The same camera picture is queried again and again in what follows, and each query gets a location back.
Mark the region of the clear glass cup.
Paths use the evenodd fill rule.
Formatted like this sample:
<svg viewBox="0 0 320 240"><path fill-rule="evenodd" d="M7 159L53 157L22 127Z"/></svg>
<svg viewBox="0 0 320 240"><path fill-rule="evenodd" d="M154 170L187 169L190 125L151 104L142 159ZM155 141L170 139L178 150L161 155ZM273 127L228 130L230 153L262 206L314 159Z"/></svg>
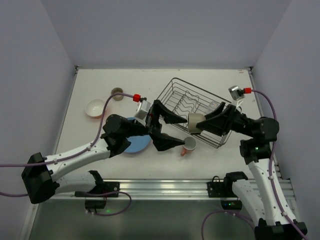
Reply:
<svg viewBox="0 0 320 240"><path fill-rule="evenodd" d="M212 113L215 109L217 109L219 107L220 103L217 101L212 101L208 104L207 108L206 108L206 114L210 114Z"/></svg>

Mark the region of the grey-green cup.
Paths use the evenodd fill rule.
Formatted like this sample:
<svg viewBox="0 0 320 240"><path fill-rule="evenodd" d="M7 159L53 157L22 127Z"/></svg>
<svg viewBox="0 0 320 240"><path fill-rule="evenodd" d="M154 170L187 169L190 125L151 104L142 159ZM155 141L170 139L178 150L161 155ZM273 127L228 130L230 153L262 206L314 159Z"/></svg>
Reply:
<svg viewBox="0 0 320 240"><path fill-rule="evenodd" d="M197 124L205 120L205 116L201 113L189 113L188 114L188 132L191 135L201 134L202 130L197 127Z"/></svg>

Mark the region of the blue plate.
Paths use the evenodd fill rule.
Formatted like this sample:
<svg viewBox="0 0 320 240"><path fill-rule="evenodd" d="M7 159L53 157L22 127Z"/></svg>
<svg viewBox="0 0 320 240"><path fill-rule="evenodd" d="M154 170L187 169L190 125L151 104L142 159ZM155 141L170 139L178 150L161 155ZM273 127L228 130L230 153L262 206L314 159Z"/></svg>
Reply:
<svg viewBox="0 0 320 240"><path fill-rule="evenodd" d="M126 148L124 153L126 154L137 154L148 147L151 142L149 135L143 136L131 136L127 140L130 142L130 146Z"/></svg>

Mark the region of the pink mug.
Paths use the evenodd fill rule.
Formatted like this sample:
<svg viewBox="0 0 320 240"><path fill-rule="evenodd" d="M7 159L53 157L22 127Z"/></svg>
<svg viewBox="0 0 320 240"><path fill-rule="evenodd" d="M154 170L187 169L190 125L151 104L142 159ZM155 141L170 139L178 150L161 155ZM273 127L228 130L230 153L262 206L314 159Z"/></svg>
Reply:
<svg viewBox="0 0 320 240"><path fill-rule="evenodd" d="M197 141L194 137L188 136L184 139L184 145L181 151L181 156L185 156L186 154L192 152L197 147Z"/></svg>

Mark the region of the orange bowl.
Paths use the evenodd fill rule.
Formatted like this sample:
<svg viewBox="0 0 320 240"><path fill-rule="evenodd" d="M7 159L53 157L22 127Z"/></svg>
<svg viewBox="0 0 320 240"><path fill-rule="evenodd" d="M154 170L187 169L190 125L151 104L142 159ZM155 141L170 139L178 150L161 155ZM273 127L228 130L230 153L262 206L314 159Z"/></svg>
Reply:
<svg viewBox="0 0 320 240"><path fill-rule="evenodd" d="M94 119L100 119L104 116L104 113L106 110L105 107L105 101L102 99L93 99L89 101L85 106L85 114Z"/></svg>

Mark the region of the beige speckled cup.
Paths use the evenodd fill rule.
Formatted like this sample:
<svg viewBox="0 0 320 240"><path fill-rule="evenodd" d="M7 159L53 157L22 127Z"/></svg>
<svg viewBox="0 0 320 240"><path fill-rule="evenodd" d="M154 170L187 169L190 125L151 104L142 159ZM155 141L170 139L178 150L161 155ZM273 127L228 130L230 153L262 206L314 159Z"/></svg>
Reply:
<svg viewBox="0 0 320 240"><path fill-rule="evenodd" d="M124 98L124 96L122 95L124 93L124 91L120 87L113 88L110 93L112 95L112 98L115 101L121 101Z"/></svg>

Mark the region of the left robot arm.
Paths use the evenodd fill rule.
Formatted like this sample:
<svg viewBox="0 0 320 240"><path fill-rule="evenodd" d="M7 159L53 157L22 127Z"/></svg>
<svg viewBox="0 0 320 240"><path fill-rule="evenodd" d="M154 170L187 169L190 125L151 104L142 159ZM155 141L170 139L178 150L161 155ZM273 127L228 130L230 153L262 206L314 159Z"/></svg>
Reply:
<svg viewBox="0 0 320 240"><path fill-rule="evenodd" d="M155 100L143 116L145 124L111 114L101 127L104 133L93 142L61 154L46 157L39 152L33 154L21 174L30 202L39 204L59 193L97 194L102 191L103 180L96 170L80 177L74 177L71 173L88 164L122 154L131 145L130 137L150 136L159 152L184 145L183 140L161 132L159 118L163 118L166 124L187 123L187 119L170 111L160 100Z"/></svg>

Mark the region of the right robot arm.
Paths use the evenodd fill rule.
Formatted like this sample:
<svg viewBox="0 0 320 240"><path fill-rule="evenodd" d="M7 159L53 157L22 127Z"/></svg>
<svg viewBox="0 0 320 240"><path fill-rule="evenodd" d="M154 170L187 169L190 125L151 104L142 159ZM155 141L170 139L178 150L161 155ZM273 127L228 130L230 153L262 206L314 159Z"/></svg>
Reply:
<svg viewBox="0 0 320 240"><path fill-rule="evenodd" d="M299 222L292 212L279 183L273 149L279 132L279 123L274 118L251 119L237 110L236 106L221 103L213 112L199 117L188 117L189 129L206 131L224 136L229 131L250 138L241 140L240 155L252 173L259 193L251 190L243 172L230 172L224 177L226 190L240 198L254 223L257 240L302 240L306 239L307 227Z"/></svg>

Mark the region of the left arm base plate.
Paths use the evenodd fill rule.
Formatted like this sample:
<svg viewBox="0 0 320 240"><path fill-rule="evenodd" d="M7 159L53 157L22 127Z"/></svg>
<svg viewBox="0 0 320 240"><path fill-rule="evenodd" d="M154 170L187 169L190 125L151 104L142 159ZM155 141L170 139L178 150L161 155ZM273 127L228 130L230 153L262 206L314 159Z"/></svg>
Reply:
<svg viewBox="0 0 320 240"><path fill-rule="evenodd" d="M120 183L118 181L102 181L89 192L76 191L75 197L102 197L117 198L119 196Z"/></svg>

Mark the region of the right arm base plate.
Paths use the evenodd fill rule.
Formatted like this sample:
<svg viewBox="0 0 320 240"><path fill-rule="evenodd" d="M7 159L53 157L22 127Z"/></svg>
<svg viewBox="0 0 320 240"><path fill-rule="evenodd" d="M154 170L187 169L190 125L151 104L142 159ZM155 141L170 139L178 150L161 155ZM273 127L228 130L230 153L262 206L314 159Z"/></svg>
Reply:
<svg viewBox="0 0 320 240"><path fill-rule="evenodd" d="M235 198L236 195L228 190L224 181L215 175L212 180L206 183L209 198Z"/></svg>

